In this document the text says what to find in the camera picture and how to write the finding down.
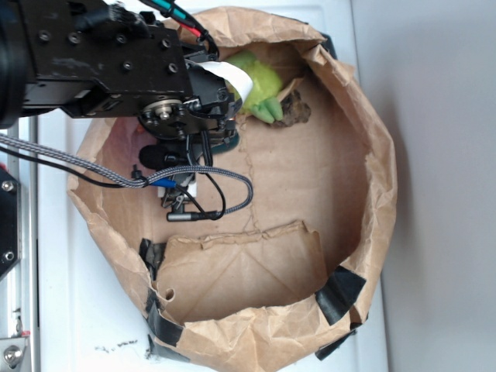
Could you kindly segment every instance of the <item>bolt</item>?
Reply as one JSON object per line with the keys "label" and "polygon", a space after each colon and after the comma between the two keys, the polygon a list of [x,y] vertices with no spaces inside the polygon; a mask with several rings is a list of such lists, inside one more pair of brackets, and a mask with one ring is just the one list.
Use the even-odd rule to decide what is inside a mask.
{"label": "bolt", "polygon": [[7,261],[12,261],[14,260],[14,257],[16,255],[14,255],[14,253],[10,250],[9,252],[5,252],[3,257],[7,260]]}
{"label": "bolt", "polygon": [[227,91],[225,89],[219,89],[217,91],[217,98],[219,101],[225,101],[227,99]]}
{"label": "bolt", "polygon": [[12,192],[16,190],[16,184],[12,181],[3,181],[2,190],[5,192]]}
{"label": "bolt", "polygon": [[124,70],[124,72],[130,72],[133,69],[133,62],[131,62],[130,60],[125,60],[122,63],[122,69]]}
{"label": "bolt", "polygon": [[9,367],[15,368],[21,362],[22,351],[17,346],[10,346],[4,351],[3,358]]}
{"label": "bolt", "polygon": [[167,72],[168,72],[169,74],[175,74],[175,73],[176,73],[176,72],[178,72],[178,71],[179,71],[179,69],[177,68],[177,66],[176,66],[175,64],[169,64],[169,65],[167,66]]}
{"label": "bolt", "polygon": [[160,48],[162,48],[162,50],[167,50],[170,47],[171,47],[171,42],[168,39],[162,39],[162,41],[160,42]]}
{"label": "bolt", "polygon": [[115,36],[115,41],[117,42],[117,44],[124,45],[125,43],[127,43],[127,37],[126,37],[126,35],[118,33]]}
{"label": "bolt", "polygon": [[180,141],[186,140],[186,133],[183,129],[177,128],[177,137]]}
{"label": "bolt", "polygon": [[41,41],[42,43],[48,43],[52,39],[52,34],[46,31],[45,29],[42,29],[41,31],[38,32],[38,40]]}
{"label": "bolt", "polygon": [[69,43],[72,45],[78,45],[81,42],[81,38],[77,33],[70,33],[67,35],[67,40],[69,40]]}

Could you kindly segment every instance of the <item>green toy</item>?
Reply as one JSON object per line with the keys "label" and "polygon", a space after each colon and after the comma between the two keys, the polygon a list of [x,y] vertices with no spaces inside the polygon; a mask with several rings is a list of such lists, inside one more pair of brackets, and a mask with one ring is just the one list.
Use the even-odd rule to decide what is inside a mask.
{"label": "green toy", "polygon": [[282,89],[282,80],[272,67],[260,62],[255,54],[248,50],[229,57],[226,62],[245,71],[253,80],[253,89],[243,103],[241,113],[251,112],[255,117],[272,124],[283,119],[281,103],[277,94]]}

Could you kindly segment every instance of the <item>crumpled paper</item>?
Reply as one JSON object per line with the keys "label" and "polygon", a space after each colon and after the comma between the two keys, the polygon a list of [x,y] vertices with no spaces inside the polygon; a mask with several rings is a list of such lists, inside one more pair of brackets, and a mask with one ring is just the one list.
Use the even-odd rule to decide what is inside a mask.
{"label": "crumpled paper", "polygon": [[[175,347],[158,343],[219,371],[276,371],[342,338],[352,322],[367,319],[395,221],[394,145],[354,80],[353,68],[333,60],[320,45],[322,35],[311,26],[241,8],[212,9],[197,17],[217,41],[222,57],[248,48],[273,66],[288,86],[302,78],[298,91],[312,110],[307,123],[284,129],[250,117],[238,118],[241,143],[215,157],[215,165],[249,176],[255,187],[253,203],[216,222],[168,223],[153,188],[101,189],[70,176],[68,192],[143,316],[147,317],[151,289],[160,299],[162,316],[184,326]],[[138,164],[140,148],[154,141],[137,126],[130,118],[97,119],[79,155],[129,174],[132,164]],[[230,205],[244,199],[243,185],[220,178],[218,182]],[[206,180],[199,179],[198,190],[206,210],[218,207],[219,196]],[[291,257],[277,243],[280,236],[270,237],[271,232],[288,229],[296,229],[298,238],[304,236],[306,242],[292,244]],[[262,246],[251,250],[236,246],[244,239],[250,245],[254,237],[261,242],[269,239],[268,249],[274,249],[274,255]],[[170,245],[153,283],[138,254],[142,238]],[[232,253],[212,254],[218,248],[212,245],[219,239],[227,239],[224,250],[229,249],[229,240],[233,249],[248,250],[265,269],[248,265],[241,270],[245,268],[241,261],[227,281],[222,270],[229,265],[221,263]],[[197,262],[188,262],[193,253],[190,258]],[[325,266],[316,263],[319,254]],[[186,264],[181,272],[178,262],[182,260]],[[339,264],[367,283],[350,311],[330,325],[313,292]],[[219,278],[209,281],[207,293],[215,295],[216,301],[222,299],[220,308],[202,302],[205,299],[198,293],[182,297],[188,296],[182,288],[204,284],[206,267],[211,268],[208,275]],[[265,301],[270,300],[270,291],[264,292],[270,275],[262,272],[284,275],[284,285],[273,275],[272,303]],[[296,295],[281,294],[288,283],[301,284]],[[222,298],[224,291],[232,293],[236,285],[250,289],[249,293],[233,301],[229,300],[232,295]],[[260,286],[264,288],[259,296],[256,288]],[[205,312],[197,310],[195,300]],[[185,308],[175,302],[186,304]]]}

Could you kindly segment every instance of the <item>brown paper bag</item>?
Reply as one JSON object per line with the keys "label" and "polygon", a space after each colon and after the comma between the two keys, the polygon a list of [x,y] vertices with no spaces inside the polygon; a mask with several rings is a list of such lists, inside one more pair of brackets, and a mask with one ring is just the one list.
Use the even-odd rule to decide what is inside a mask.
{"label": "brown paper bag", "polygon": [[[395,220],[394,147],[353,68],[333,60],[311,26],[241,8],[197,17],[221,57],[252,50],[282,76],[281,99],[296,90],[311,111],[282,129],[237,118],[240,145],[215,165],[251,178],[250,207],[216,222],[169,223],[154,188],[70,177],[69,195],[148,319],[157,353],[220,371],[276,371],[365,322]],[[137,126],[95,120],[79,155],[129,174],[154,142]],[[244,199],[244,186],[218,182],[229,205]],[[207,181],[198,190],[206,210],[217,208]],[[167,242],[153,281],[143,239]]]}

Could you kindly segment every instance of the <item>black tape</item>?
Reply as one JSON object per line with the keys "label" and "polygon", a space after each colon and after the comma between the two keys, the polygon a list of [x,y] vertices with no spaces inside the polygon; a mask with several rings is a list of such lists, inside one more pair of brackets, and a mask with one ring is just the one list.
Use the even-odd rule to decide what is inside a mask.
{"label": "black tape", "polygon": [[324,360],[326,357],[328,357],[329,355],[334,353],[336,350],[338,350],[338,348],[344,344],[344,342],[348,339],[348,337],[350,337],[351,335],[354,335],[355,333],[357,333],[357,331],[353,331],[351,333],[348,333],[346,336],[338,339],[336,342],[331,343],[330,345],[324,346],[323,348],[321,348],[319,351],[317,351],[315,353],[315,356],[321,361]]}
{"label": "black tape", "polygon": [[176,346],[181,338],[183,327],[162,317],[158,311],[157,300],[153,301],[148,313],[148,326],[157,338],[167,345]]}
{"label": "black tape", "polygon": [[332,42],[331,36],[327,35],[326,33],[321,33],[321,35],[325,37],[325,41],[322,41],[320,45],[322,45],[324,49],[329,52],[332,58],[337,60],[338,55],[336,53],[336,48],[334,47],[334,43]]}
{"label": "black tape", "polygon": [[145,263],[152,281],[157,279],[157,272],[164,260],[165,243],[152,243],[151,240],[142,239],[139,245],[139,256]]}
{"label": "black tape", "polygon": [[148,341],[150,342],[150,353],[158,355],[159,357],[177,360],[178,362],[191,362],[189,358],[184,355],[180,355],[177,351],[169,349],[168,347],[159,345],[153,341],[153,337],[148,335]]}
{"label": "black tape", "polygon": [[339,266],[315,293],[315,298],[329,325],[336,324],[357,301],[366,280]]}

